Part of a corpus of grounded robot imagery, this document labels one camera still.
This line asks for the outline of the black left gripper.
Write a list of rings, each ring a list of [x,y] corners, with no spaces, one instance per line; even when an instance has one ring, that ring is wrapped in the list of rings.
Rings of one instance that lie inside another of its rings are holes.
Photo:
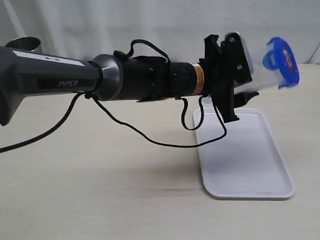
[[[245,106],[259,92],[240,92],[234,95],[234,80],[230,71],[219,36],[211,34],[204,39],[204,58],[199,59],[204,71],[204,87],[202,94],[210,96],[212,105],[216,107],[224,123],[238,121],[234,109]]]

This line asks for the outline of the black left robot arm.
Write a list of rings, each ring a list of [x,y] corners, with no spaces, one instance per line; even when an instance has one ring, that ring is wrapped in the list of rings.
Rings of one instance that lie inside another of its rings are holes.
[[[197,62],[171,60],[159,48],[156,56],[130,49],[76,60],[43,53],[36,37],[17,38],[0,48],[0,123],[7,125],[26,97],[70,93],[90,93],[102,102],[210,97],[225,123],[236,121],[235,108],[259,92],[236,91],[252,81],[240,35],[218,38],[204,39],[204,57]]]

